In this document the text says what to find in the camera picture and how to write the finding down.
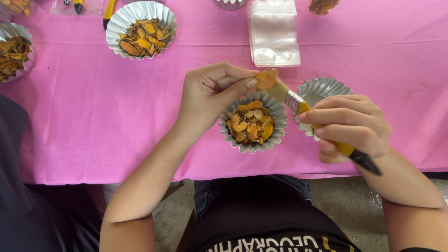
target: concrete floor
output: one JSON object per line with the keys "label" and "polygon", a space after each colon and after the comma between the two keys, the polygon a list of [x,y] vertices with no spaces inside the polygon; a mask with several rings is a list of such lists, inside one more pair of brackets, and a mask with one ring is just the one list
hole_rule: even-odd
{"label": "concrete floor", "polygon": [[[448,181],[432,180],[448,203]],[[157,251],[174,252],[194,207],[194,181],[165,201],[155,216]],[[363,252],[387,252],[381,200],[362,177],[312,180],[313,205],[339,225]]]}

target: table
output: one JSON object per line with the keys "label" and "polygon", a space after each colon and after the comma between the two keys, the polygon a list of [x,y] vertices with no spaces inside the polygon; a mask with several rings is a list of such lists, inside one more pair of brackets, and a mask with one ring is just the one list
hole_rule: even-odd
{"label": "table", "polygon": [[[448,4],[440,0],[342,0],[328,15],[297,0],[302,65],[280,69],[293,89],[329,76],[368,95],[394,128],[391,145],[422,171],[448,170]],[[245,8],[228,12],[212,0],[166,0],[178,36],[162,55],[131,61],[107,47],[100,16],[49,16],[39,1],[29,18],[37,61],[0,93],[30,114],[22,177],[50,185],[121,182],[173,124],[185,73],[229,61],[255,69]],[[359,175],[352,164],[324,165],[317,142],[289,114],[272,151],[240,153],[217,123],[191,148],[174,181],[257,174],[299,178]]]}

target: person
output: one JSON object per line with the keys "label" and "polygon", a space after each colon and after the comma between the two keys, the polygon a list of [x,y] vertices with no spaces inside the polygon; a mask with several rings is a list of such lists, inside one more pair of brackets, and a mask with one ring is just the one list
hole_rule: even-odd
{"label": "person", "polygon": [[[186,74],[176,122],[109,202],[101,252],[156,251],[151,213],[190,147],[226,107],[253,91],[257,73],[219,63]],[[448,251],[448,207],[442,194],[389,146],[391,126],[369,98],[328,97],[299,119],[326,125],[315,132],[322,139],[322,162],[349,161],[336,150],[332,141],[337,141],[369,154],[381,168],[382,176],[359,170],[382,198],[391,252]],[[308,180],[266,175],[195,181],[194,186],[199,223],[188,252],[360,251],[311,205]]]}
{"label": "person", "polygon": [[97,252],[100,215],[82,185],[24,185],[19,152],[28,113],[0,95],[0,251]]}

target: hand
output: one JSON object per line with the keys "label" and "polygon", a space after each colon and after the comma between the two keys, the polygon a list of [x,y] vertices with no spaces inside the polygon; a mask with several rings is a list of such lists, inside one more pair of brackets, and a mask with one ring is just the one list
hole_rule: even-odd
{"label": "hand", "polygon": [[245,93],[255,91],[259,71],[221,62],[192,70],[185,75],[181,108],[176,126],[199,138],[220,114]]}
{"label": "hand", "polygon": [[348,143],[373,158],[389,151],[392,127],[383,111],[368,97],[359,95],[330,96],[318,102],[311,111],[299,115],[307,124],[323,124],[314,134],[321,138],[319,158],[326,164],[349,161],[332,143]]}

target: yellow brush handle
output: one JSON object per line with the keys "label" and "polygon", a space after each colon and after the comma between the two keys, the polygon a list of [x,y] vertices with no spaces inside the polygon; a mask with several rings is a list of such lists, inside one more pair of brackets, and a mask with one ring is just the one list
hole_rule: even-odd
{"label": "yellow brush handle", "polygon": [[[310,110],[311,110],[311,107],[306,103],[306,101],[304,101],[299,104],[299,107],[297,108],[297,115],[300,115],[301,113],[310,111]],[[316,130],[322,126],[323,125],[321,125],[321,124],[313,124],[313,125],[311,125],[311,128],[313,130]],[[348,145],[346,143],[335,142],[335,145],[336,145],[337,149],[346,156],[350,156],[350,154],[352,154],[352,152],[355,150],[355,148],[351,147],[350,145]]]}
{"label": "yellow brush handle", "polygon": [[115,10],[115,3],[116,3],[116,0],[109,0],[109,4],[106,9],[106,12],[104,12],[105,19],[111,19],[112,15],[114,13],[114,10]]}

